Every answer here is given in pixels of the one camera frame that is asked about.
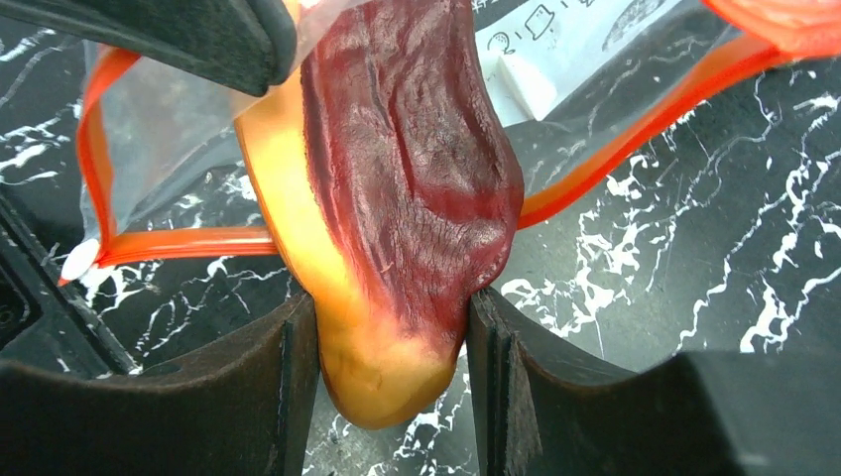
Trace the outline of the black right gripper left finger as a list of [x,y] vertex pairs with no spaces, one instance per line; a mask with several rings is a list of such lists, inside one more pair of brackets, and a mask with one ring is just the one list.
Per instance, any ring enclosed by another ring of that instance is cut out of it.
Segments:
[[312,299],[136,377],[1,365],[5,475],[299,475],[316,393]]

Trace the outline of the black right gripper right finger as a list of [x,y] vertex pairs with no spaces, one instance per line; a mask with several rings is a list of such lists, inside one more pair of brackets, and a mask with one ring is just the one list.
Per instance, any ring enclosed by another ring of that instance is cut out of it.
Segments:
[[493,289],[467,353],[484,475],[836,475],[840,360],[701,351],[634,373]]

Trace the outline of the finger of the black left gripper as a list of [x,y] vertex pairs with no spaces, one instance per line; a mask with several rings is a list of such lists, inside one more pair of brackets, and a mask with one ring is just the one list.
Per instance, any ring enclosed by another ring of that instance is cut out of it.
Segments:
[[139,371],[139,363],[49,257],[12,203],[1,199],[1,359],[80,378]]
[[298,42],[292,15],[280,1],[2,0],[1,14],[256,97],[289,77]]

